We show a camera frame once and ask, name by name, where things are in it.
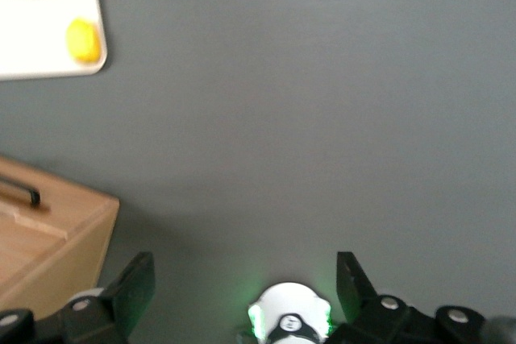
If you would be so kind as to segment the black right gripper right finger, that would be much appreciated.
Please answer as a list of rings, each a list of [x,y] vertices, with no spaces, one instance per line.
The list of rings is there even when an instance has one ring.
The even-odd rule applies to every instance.
[[[469,308],[444,305],[428,316],[402,299],[379,294],[351,252],[336,260],[336,292],[345,322],[327,343],[480,343],[485,317]]]

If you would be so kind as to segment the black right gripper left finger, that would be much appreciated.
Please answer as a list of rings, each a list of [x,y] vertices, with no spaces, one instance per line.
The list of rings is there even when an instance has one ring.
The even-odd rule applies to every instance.
[[[128,343],[156,286],[154,257],[138,253],[106,288],[74,296],[48,317],[1,311],[2,343]]]

